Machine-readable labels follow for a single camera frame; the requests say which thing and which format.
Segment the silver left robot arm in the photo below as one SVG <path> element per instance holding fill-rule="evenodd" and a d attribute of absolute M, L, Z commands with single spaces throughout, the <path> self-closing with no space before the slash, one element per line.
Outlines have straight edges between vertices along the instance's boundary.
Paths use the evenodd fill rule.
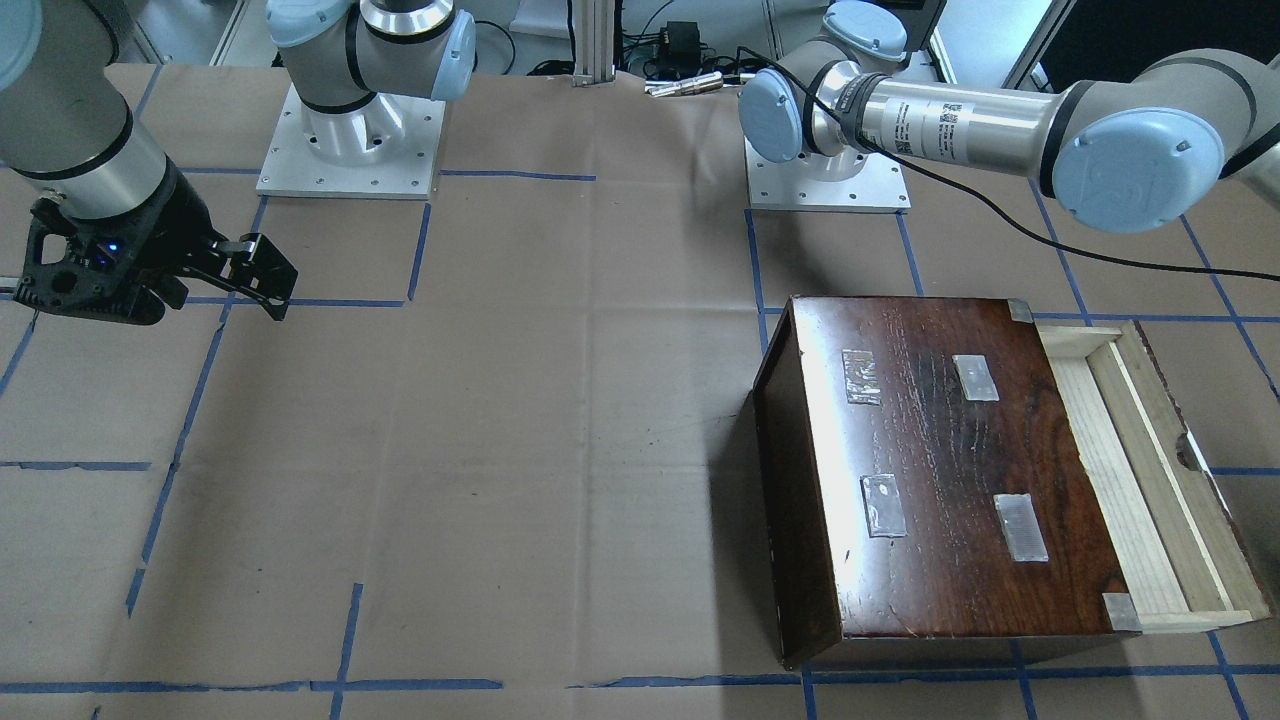
<path fill-rule="evenodd" d="M 891 10 L 833 1 L 814 38 L 745 83 L 742 132 L 771 163 L 854 149 L 1023 176 L 1110 233 L 1161 227 L 1226 179 L 1277 202 L 1276 64 L 1201 49 L 1034 94 L 895 78 L 906 58 Z"/>

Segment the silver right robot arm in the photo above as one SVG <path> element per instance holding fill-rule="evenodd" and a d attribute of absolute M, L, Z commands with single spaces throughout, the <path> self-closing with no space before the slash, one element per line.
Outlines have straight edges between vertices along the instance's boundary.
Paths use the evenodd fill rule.
<path fill-rule="evenodd" d="M 402 136 L 390 96 L 454 101 L 476 31 L 452 1 L 270 1 L 268 32 L 320 158 Z M 229 240 L 106 78 L 129 37 L 123 1 L 3 4 L 3 161 L 38 191 L 14 300 L 41 313 L 152 325 L 195 278 L 282 320 L 297 270 L 260 233 Z M 364 149 L 340 136 L 362 127 Z"/>

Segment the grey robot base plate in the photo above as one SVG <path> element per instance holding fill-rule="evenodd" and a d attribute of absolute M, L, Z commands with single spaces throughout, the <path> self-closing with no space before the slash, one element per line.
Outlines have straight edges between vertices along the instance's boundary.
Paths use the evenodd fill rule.
<path fill-rule="evenodd" d="M 346 114 L 305 106 L 289 88 L 262 161 L 262 196 L 428 200 L 448 105 L 379 94 Z"/>

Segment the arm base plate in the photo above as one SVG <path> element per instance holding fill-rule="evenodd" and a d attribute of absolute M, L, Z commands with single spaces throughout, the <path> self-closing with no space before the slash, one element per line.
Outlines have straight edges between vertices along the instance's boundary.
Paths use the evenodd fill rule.
<path fill-rule="evenodd" d="M 911 208 L 901 167 L 879 154 L 845 149 L 767 161 L 745 143 L 750 208 L 776 211 L 896 213 Z"/>

